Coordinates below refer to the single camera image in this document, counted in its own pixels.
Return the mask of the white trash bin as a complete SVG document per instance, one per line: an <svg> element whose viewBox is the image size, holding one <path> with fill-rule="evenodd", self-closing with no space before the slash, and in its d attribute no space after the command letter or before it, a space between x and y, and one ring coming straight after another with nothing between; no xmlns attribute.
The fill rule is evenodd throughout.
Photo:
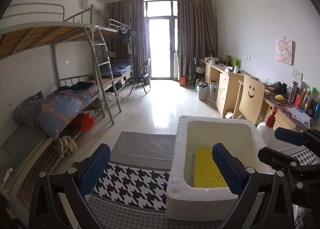
<svg viewBox="0 0 320 229"><path fill-rule="evenodd" d="M207 83L199 83L197 86L197 94L198 94L198 99L201 101L205 101L207 100L207 98L209 97L209 87Z"/></svg>

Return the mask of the brown curtain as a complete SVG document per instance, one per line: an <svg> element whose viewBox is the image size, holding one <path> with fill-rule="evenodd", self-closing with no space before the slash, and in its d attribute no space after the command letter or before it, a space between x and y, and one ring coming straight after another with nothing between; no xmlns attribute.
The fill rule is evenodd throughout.
<svg viewBox="0 0 320 229"><path fill-rule="evenodd" d="M178 77L189 76L194 59L217 57L217 18L213 0L177 0Z"/></svg>
<svg viewBox="0 0 320 229"><path fill-rule="evenodd" d="M123 0L107 4L107 20L119 31L111 38L108 49L117 60L129 60L137 73L147 60L144 0Z"/></svg>

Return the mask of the red plastic bag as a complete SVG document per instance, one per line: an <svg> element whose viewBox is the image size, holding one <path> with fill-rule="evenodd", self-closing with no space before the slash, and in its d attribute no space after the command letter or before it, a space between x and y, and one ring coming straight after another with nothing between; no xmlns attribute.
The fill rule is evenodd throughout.
<svg viewBox="0 0 320 229"><path fill-rule="evenodd" d="M80 113L72 121L73 127L79 131L89 131L94 124L94 118L87 113Z"/></svg>

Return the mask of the blue plaid quilt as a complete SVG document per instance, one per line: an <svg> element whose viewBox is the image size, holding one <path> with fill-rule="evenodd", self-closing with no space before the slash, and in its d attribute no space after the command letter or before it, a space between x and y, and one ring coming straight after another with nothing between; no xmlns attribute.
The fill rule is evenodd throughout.
<svg viewBox="0 0 320 229"><path fill-rule="evenodd" d="M95 83L83 81L62 86L48 96L39 91L23 100L14 109L12 117L15 123L42 129L56 139L97 94Z"/></svg>

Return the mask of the right brown curtain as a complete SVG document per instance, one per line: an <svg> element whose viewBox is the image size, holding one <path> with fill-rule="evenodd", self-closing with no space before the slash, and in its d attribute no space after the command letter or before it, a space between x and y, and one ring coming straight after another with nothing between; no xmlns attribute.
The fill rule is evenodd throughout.
<svg viewBox="0 0 320 229"><path fill-rule="evenodd" d="M178 77L189 76L194 59L217 57L217 18L213 0L177 0Z"/></svg>

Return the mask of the white styrofoam box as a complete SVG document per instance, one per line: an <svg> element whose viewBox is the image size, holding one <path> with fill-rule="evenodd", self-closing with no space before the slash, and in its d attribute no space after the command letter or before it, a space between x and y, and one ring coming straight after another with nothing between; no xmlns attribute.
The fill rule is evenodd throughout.
<svg viewBox="0 0 320 229"><path fill-rule="evenodd" d="M245 167L270 174L270 166L258 159L266 144L249 120L181 116L167 185L166 216L183 221L222 220L237 200L229 188L193 186L194 153L199 147L222 143Z"/></svg>

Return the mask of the left brown curtain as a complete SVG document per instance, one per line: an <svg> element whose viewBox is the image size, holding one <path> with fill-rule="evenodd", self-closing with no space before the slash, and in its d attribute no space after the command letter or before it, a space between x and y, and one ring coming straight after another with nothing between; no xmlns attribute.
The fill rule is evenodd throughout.
<svg viewBox="0 0 320 229"><path fill-rule="evenodd" d="M117 60L129 60L137 73L147 60L144 0L123 0L107 4L107 20L119 31L111 38L108 49Z"/></svg>

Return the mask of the metal bunk bed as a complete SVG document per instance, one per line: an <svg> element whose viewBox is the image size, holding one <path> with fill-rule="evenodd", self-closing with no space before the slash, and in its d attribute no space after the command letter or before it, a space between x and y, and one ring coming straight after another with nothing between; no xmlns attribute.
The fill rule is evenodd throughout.
<svg viewBox="0 0 320 229"><path fill-rule="evenodd" d="M28 96L42 91L51 93L57 86L59 68L62 76L82 75L93 72L91 49L86 39L72 41L65 35L55 35L47 42L31 40L27 46L22 41L34 38L36 31L24 32L16 38L1 38L1 142L16 129L12 119L16 106Z"/></svg>

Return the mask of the black folding chair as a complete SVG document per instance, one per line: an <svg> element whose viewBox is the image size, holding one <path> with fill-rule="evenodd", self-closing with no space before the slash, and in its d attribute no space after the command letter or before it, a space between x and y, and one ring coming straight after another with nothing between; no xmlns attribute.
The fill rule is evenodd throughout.
<svg viewBox="0 0 320 229"><path fill-rule="evenodd" d="M136 88L138 88L139 84L142 85L145 94L148 94L148 92L151 90L150 74L148 73L148 67L150 66L150 63L151 63L151 59L147 59L146 61L144 61L138 73L132 75L129 78L130 81L133 81L133 86L131 88L130 94L132 93L135 85L136 85ZM149 86L148 91L146 91L145 89L145 83L147 83L147 85Z"/></svg>

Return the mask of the white air conditioner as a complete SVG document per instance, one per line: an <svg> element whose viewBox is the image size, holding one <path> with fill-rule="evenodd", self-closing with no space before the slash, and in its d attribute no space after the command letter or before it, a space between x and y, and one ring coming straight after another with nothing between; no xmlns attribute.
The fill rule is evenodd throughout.
<svg viewBox="0 0 320 229"><path fill-rule="evenodd" d="M83 10L89 9L93 6L94 10L97 12L103 12L104 11L104 4L100 3L96 0L82 0L81 8Z"/></svg>

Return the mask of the wooden smiley chair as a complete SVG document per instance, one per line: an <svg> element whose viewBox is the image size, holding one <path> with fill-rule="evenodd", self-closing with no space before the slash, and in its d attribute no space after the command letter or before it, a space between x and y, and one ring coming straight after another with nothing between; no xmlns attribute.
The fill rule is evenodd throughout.
<svg viewBox="0 0 320 229"><path fill-rule="evenodd" d="M257 125L260 120L264 94L265 87L261 82L249 76L244 76L244 80L239 81L233 119L246 119Z"/></svg>

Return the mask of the yellow foam sponge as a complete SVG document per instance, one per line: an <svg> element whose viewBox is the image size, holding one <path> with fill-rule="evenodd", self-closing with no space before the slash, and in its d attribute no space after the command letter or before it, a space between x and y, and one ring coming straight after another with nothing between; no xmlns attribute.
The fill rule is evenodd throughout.
<svg viewBox="0 0 320 229"><path fill-rule="evenodd" d="M228 187L213 161L212 150L210 148L197 148L197 151L195 152L193 182L195 188Z"/></svg>

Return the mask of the far blue bedding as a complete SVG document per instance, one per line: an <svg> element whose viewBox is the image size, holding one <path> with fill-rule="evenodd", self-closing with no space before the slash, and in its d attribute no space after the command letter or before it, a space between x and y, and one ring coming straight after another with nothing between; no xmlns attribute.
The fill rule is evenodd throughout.
<svg viewBox="0 0 320 229"><path fill-rule="evenodd" d="M111 61L111 70L114 77L121 77L134 68L134 63L129 60L114 60ZM110 78L110 71L108 64L103 64L99 66L100 74L102 78Z"/></svg>

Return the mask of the cartoon wall picture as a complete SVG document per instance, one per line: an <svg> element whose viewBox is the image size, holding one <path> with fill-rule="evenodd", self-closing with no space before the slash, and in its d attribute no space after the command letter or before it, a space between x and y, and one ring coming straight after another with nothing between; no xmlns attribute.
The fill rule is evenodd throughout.
<svg viewBox="0 0 320 229"><path fill-rule="evenodd" d="M293 61L293 41L287 38L276 40L276 61L292 64Z"/></svg>

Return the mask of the white red pump bottle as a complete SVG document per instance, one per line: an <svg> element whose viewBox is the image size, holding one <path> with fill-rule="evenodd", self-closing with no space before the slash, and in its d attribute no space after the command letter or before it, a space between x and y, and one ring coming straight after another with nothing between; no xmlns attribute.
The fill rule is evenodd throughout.
<svg viewBox="0 0 320 229"><path fill-rule="evenodd" d="M275 142L276 138L274 136L274 124L276 122L276 113L278 108L275 106L272 113L267 117L266 121L260 122L257 125L257 130L259 131L261 137L263 138L265 144L269 147Z"/></svg>

